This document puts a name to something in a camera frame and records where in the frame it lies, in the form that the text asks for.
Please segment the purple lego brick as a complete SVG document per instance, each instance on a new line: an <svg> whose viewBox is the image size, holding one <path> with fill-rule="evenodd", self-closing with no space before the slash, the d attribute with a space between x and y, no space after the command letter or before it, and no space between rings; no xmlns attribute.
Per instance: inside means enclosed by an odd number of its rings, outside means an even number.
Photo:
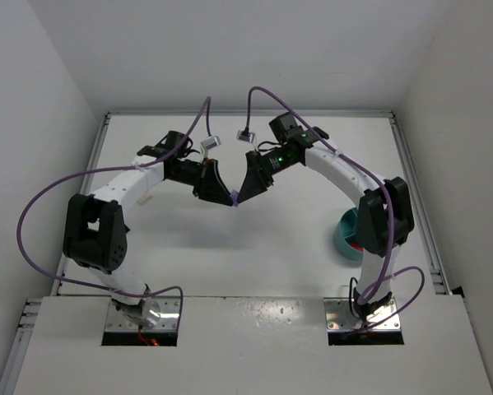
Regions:
<svg viewBox="0 0 493 395"><path fill-rule="evenodd" d="M239 192L236 191L236 190L232 190L230 192L230 198L232 200L232 206L233 207L237 207L239 205L239 201L238 201L238 199L239 199Z"/></svg>

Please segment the cream lego brick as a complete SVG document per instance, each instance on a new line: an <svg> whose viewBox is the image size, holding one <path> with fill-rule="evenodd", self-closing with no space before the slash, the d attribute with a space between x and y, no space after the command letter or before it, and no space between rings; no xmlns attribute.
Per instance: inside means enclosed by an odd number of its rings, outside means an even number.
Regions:
<svg viewBox="0 0 493 395"><path fill-rule="evenodd" d="M151 200L151 199L152 199L152 195L149 195L149 196L144 196L144 197L139 198L139 199L137 200L137 203L138 203L139 205L144 205L144 204L146 204L146 203L147 203L149 200Z"/></svg>

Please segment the large red lego brick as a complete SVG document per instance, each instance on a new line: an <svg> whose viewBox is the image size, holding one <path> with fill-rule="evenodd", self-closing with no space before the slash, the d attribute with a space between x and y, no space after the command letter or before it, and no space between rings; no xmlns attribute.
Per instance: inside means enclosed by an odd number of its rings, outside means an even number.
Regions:
<svg viewBox="0 0 493 395"><path fill-rule="evenodd" d="M352 243L351 244L351 247L354 249L354 250L357 250L357 251L360 251L362 252L363 251L363 248L355 243Z"/></svg>

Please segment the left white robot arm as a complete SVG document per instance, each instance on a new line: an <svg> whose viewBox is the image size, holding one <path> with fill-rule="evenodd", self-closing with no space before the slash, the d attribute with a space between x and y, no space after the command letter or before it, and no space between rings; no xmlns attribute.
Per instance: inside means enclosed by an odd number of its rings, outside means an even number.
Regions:
<svg viewBox="0 0 493 395"><path fill-rule="evenodd" d="M63 254L87 268L109 290L116 309L135 323L151 317L148 285L124 261L128 252L124 213L165 180L185 184L194 197L219 205L234 206L231 192L208 152L221 144L212 136L200 144L201 160L193 161L192 140L170 131L154 146L144 146L128 170L89 195L77 193L67 205Z"/></svg>

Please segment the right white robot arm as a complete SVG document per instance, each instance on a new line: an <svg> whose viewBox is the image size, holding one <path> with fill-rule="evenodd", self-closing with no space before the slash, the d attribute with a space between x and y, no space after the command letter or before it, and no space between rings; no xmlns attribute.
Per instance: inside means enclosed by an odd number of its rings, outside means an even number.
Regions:
<svg viewBox="0 0 493 395"><path fill-rule="evenodd" d="M278 146L267 153L246 153L247 170L236 201L267 191L275 174L301 163L338 187L356 205L356 245L362 248L360 277L352 293L352 310L364 320L392 298L390 277L400 248L414 229L410 193L404 179L384 179L365 172L351 159L322 144L320 128L303 129L291 113L275 117L269 127Z"/></svg>

